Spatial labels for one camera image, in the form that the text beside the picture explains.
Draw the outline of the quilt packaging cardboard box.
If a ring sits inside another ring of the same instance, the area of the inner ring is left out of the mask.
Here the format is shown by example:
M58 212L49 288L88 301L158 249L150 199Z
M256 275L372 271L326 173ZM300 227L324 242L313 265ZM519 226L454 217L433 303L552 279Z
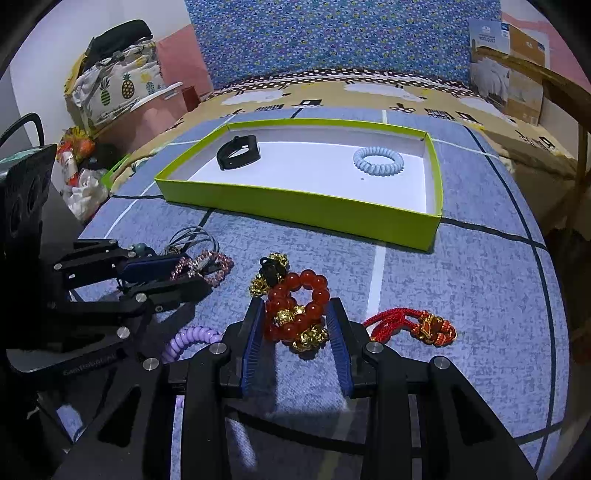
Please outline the quilt packaging cardboard box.
M544 45L509 23L470 19L468 25L471 85L503 114L537 125L544 96L542 85L478 49L488 47L544 67Z

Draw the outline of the black bag on top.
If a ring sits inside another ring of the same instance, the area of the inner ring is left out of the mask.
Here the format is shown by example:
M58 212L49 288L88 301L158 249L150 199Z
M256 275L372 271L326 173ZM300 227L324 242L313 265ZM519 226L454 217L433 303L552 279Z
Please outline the black bag on top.
M87 71L97 62L111 57L114 52L122 52L142 39L151 38L150 28L145 21L140 19L130 20L112 27L90 41L85 52L85 60L81 64L81 71Z

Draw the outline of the blue floral headboard cover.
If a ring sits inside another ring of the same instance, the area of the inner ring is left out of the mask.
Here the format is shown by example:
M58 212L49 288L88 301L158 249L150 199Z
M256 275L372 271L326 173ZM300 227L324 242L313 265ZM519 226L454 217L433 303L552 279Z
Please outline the blue floral headboard cover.
M498 1L188 1L211 79L358 68L465 82L469 22L496 22Z

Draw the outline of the pineapple print bag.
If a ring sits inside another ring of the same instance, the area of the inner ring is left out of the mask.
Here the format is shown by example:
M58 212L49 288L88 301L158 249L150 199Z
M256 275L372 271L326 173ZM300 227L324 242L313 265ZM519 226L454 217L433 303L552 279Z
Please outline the pineapple print bag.
M139 100L166 88L156 43L141 40L98 61L64 85L64 98L80 113L84 128L95 132Z

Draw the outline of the blue grey checked mat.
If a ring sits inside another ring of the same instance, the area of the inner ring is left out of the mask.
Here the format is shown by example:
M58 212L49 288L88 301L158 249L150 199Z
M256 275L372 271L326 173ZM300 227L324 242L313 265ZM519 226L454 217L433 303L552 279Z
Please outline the blue grey checked mat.
M548 479L565 416L569 347L562 295L551 257L527 202L504 165L482 155L492 147L477 132L432 117L345 109L263 112L246 119L352 118L408 125L435 139L444 183L444 224L433 248L414 252L349 236L162 199L110 199L82 238L116 239L124 247L161 249L180 228L204 223L235 261L221 286L197 304L194 320L223 331L242 320L250 278L259 257L287 253L300 272L329 280L349 319L363 322L394 307L430 310L449 319L458 339L434 348L401 332L389 346L421 361L445 355L463 372ZM236 409L270 423L334 439L363 442L367 402L349 401L339 389L329 345L315 359L298 358L283 345L263 345L253 395ZM359 479L362 459L323 451L242 426L228 419L234 479Z

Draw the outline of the yellow sheep pattern bedsheet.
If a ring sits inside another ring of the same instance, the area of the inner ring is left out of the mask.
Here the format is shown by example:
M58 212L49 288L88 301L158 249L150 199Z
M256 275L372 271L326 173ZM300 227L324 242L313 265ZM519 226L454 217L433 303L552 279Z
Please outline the yellow sheep pattern bedsheet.
M115 171L149 158L200 122L252 112L346 107L429 116L466 125L482 133L513 172L517 164L573 180L577 161L542 126L501 113L458 82L358 69L308 70L256 77L212 92L155 139L126 155Z

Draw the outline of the black smart band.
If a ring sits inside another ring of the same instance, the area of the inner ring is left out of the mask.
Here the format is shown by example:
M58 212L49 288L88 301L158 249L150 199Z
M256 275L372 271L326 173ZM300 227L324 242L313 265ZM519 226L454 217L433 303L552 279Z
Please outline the black smart band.
M235 170L259 161L260 151L256 136L233 137L218 149L216 159L221 171Z

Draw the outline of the green white shallow box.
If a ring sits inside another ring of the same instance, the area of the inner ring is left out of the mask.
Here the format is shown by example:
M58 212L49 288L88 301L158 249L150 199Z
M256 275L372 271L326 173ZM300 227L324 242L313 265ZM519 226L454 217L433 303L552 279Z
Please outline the green white shallow box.
M254 135L260 159L221 171L216 153ZM172 203L213 207L427 251L443 214L428 132L341 119L228 123L155 176Z

